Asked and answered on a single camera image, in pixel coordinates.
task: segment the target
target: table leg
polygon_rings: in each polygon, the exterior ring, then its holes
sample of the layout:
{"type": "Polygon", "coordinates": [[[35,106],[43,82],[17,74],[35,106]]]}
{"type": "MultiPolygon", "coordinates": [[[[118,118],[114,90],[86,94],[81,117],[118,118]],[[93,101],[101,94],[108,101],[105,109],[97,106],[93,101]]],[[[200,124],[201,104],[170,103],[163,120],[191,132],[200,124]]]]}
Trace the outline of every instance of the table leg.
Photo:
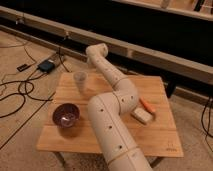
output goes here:
{"type": "Polygon", "coordinates": [[[157,157],[152,163],[150,163],[150,166],[152,168],[156,167],[163,159],[164,157],[157,157]]]}
{"type": "Polygon", "coordinates": [[[64,167],[66,165],[66,161],[64,160],[64,157],[61,155],[60,152],[53,152],[56,156],[56,158],[60,161],[62,166],[64,167]]]}
{"type": "Polygon", "coordinates": [[[167,87],[166,87],[166,96],[168,98],[170,98],[173,94],[173,92],[175,91],[177,83],[175,81],[171,81],[168,83],[167,87]]]}

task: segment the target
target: black wall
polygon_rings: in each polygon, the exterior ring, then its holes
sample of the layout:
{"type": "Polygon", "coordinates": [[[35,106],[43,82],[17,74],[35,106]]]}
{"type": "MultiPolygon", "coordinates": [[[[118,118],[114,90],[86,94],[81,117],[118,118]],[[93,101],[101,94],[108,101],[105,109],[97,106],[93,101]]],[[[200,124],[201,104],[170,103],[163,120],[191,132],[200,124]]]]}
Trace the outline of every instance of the black wall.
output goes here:
{"type": "Polygon", "coordinates": [[[213,22],[102,0],[7,0],[0,5],[213,66],[213,22]]]}

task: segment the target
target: white sponge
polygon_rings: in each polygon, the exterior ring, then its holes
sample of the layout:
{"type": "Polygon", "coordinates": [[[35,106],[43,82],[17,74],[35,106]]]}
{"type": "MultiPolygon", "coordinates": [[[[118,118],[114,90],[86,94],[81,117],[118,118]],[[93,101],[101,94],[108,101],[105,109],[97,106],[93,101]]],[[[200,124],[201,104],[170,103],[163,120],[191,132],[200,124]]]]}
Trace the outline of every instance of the white sponge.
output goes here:
{"type": "Polygon", "coordinates": [[[154,119],[153,115],[145,111],[143,108],[136,108],[131,115],[143,124],[147,124],[154,119]]]}

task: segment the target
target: brown bowl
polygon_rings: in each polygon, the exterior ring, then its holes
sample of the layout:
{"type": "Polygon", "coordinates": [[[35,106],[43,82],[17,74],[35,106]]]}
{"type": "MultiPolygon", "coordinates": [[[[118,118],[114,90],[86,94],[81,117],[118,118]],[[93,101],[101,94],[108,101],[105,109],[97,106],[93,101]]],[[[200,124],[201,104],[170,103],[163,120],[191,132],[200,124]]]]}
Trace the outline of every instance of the brown bowl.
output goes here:
{"type": "Polygon", "coordinates": [[[52,120],[57,126],[68,128],[73,126],[79,117],[78,107],[72,103],[65,103],[55,109],[52,120]]]}

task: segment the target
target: robot arm segment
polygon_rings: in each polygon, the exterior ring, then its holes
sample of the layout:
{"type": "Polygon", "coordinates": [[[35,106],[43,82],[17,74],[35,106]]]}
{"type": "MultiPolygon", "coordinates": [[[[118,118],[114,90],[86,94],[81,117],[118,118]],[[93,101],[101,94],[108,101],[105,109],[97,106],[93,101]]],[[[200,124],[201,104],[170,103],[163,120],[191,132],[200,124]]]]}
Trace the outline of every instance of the robot arm segment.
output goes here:
{"type": "Polygon", "coordinates": [[[137,89],[126,75],[103,58],[107,53],[105,44],[86,49],[90,62],[102,72],[115,90],[90,99],[89,120],[111,171],[151,171],[149,163],[119,116],[137,106],[137,89]]]}

